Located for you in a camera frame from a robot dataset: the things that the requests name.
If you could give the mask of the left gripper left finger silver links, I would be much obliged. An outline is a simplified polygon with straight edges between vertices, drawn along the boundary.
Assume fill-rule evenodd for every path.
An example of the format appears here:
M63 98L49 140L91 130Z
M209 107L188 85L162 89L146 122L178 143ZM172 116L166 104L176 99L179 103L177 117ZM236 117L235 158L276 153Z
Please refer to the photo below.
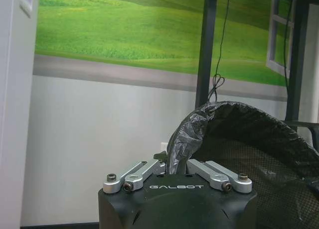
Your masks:
M109 173L103 183L104 193L117 193L121 189L130 193L141 189L152 174L165 173L166 151L154 154L153 159L140 161L121 173Z

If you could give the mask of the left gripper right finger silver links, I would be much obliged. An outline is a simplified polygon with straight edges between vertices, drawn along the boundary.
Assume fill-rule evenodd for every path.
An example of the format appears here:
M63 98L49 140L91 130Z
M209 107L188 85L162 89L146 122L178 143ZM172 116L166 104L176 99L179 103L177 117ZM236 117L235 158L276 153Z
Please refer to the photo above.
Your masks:
M196 159L189 159L187 171L199 175L216 190L229 192L234 189L236 192L252 192L252 180L247 174L237 174L214 161L199 162Z

